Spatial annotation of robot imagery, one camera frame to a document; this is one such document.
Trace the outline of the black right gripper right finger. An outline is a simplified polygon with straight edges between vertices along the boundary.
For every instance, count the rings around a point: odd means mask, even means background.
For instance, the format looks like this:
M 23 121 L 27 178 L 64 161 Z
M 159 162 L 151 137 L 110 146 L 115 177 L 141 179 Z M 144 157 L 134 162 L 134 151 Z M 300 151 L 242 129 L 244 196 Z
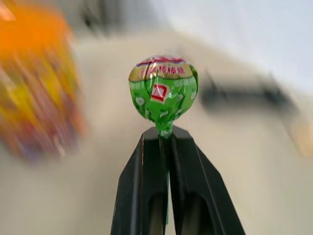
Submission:
M 193 137 L 175 126 L 170 149 L 176 235 L 246 235 L 221 174 Z

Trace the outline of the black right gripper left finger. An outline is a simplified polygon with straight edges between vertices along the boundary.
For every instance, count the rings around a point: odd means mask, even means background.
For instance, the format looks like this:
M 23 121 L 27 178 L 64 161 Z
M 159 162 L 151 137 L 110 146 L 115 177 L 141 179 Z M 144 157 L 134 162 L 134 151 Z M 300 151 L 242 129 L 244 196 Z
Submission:
M 110 235 L 165 235 L 168 177 L 157 129 L 142 133 L 120 174 Z

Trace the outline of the green lollipop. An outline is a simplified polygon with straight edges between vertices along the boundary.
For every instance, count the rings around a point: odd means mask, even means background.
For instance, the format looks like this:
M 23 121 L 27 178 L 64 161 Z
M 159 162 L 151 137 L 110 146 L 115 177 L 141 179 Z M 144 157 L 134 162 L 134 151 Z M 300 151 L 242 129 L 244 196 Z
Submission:
M 164 139 L 170 138 L 174 121 L 191 108 L 199 92 L 196 68 L 170 55 L 155 55 L 137 63 L 128 81 L 134 107 L 155 124 Z

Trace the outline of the dark blurred object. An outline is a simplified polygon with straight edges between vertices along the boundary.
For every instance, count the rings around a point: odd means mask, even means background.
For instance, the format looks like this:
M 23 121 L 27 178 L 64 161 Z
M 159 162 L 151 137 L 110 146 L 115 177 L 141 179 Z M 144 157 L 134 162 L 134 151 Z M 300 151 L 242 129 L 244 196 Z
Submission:
M 296 104 L 270 73 L 254 75 L 205 74 L 200 92 L 201 104 L 207 109 L 220 105 L 269 106 L 274 110 L 294 110 Z

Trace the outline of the orange lidded lollipop jar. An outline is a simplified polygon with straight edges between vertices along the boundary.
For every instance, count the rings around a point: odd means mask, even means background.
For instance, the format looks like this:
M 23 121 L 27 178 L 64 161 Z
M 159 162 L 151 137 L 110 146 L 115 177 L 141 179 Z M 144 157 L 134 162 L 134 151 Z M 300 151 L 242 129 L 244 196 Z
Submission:
M 0 0 L 0 144 L 15 156 L 64 157 L 85 133 L 70 39 L 59 12 Z

